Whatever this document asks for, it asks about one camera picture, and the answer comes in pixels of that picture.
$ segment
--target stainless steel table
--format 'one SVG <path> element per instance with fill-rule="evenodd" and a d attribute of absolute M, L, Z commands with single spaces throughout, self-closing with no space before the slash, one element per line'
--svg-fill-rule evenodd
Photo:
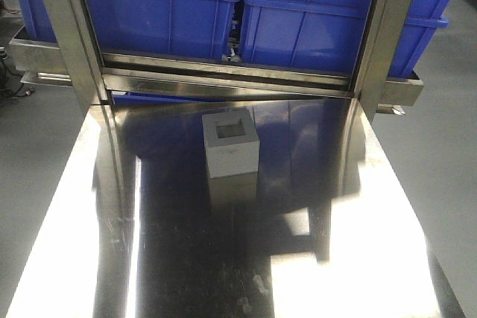
<path fill-rule="evenodd" d="M 250 110 L 259 171 L 208 179 L 201 116 Z M 355 100 L 92 106 L 17 317 L 463 317 Z"/>

